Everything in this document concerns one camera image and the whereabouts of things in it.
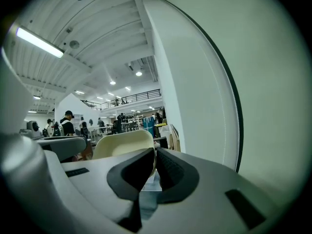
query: curved wall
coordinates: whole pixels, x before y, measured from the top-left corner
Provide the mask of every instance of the curved wall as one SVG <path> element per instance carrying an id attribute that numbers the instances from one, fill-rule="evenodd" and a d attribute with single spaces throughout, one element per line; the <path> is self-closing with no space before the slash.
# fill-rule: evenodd
<path id="1" fill-rule="evenodd" d="M 238 122 L 224 67 L 203 34 L 161 0 L 144 0 L 169 124 L 181 151 L 235 169 Z"/>
<path id="2" fill-rule="evenodd" d="M 224 56 L 244 116 L 239 173 L 278 204 L 296 196 L 311 160 L 311 57 L 276 0 L 168 0 Z"/>

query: blue container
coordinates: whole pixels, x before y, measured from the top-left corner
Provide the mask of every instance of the blue container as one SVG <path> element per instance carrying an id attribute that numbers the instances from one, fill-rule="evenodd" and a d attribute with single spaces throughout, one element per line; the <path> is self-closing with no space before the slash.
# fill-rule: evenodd
<path id="1" fill-rule="evenodd" d="M 146 131 L 149 131 L 151 133 L 151 135 L 153 137 L 155 137 L 155 129 L 154 129 L 154 125 L 155 125 L 155 120 L 154 117 L 145 117 L 142 119 L 143 121 L 143 129 Z"/>

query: black rubber grip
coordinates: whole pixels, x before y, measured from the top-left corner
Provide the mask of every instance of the black rubber grip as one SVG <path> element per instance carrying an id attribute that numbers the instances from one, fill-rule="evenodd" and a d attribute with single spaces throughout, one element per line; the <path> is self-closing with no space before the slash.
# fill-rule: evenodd
<path id="1" fill-rule="evenodd" d="M 180 202 L 197 187 L 199 173 L 184 160 L 157 148 L 157 171 L 163 192 L 157 198 L 158 204 Z"/>
<path id="2" fill-rule="evenodd" d="M 154 158 L 154 149 L 149 148 L 112 167 L 107 173 L 107 183 L 119 198 L 136 201 L 153 171 Z"/>

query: fluorescent light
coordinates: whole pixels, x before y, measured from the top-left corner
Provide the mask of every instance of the fluorescent light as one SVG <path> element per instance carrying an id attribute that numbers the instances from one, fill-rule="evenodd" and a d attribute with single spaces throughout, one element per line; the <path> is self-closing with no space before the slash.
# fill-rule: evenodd
<path id="1" fill-rule="evenodd" d="M 39 47 L 40 49 L 43 49 L 44 51 L 58 57 L 61 58 L 63 56 L 63 52 L 59 49 L 57 49 L 56 47 L 54 47 L 51 44 L 48 44 L 47 42 L 41 40 L 40 38 L 34 36 L 32 33 L 22 29 L 22 28 L 18 28 L 16 35 L 22 39 L 24 39 L 25 41 Z"/>

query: railing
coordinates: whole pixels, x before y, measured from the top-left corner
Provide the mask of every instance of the railing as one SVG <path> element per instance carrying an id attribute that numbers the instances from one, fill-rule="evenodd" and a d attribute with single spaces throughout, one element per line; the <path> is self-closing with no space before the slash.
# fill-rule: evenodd
<path id="1" fill-rule="evenodd" d="M 140 94 L 125 96 L 122 98 L 116 98 L 112 101 L 104 102 L 102 104 L 90 102 L 86 100 L 82 100 L 82 102 L 86 104 L 87 106 L 91 107 L 92 109 L 103 110 L 103 109 L 108 109 L 108 108 L 116 107 L 116 106 L 123 105 L 123 104 L 137 102 L 140 100 L 145 100 L 145 99 L 150 99 L 150 98 L 156 98 L 160 96 L 161 96 L 160 89 L 156 89 L 156 90 L 151 90 L 151 91 L 147 91 L 147 92 L 140 93 Z"/>
<path id="2" fill-rule="evenodd" d="M 100 103 L 90 102 L 87 100 L 81 100 L 84 104 L 86 104 L 88 107 L 91 107 L 94 110 L 102 110 Z"/>

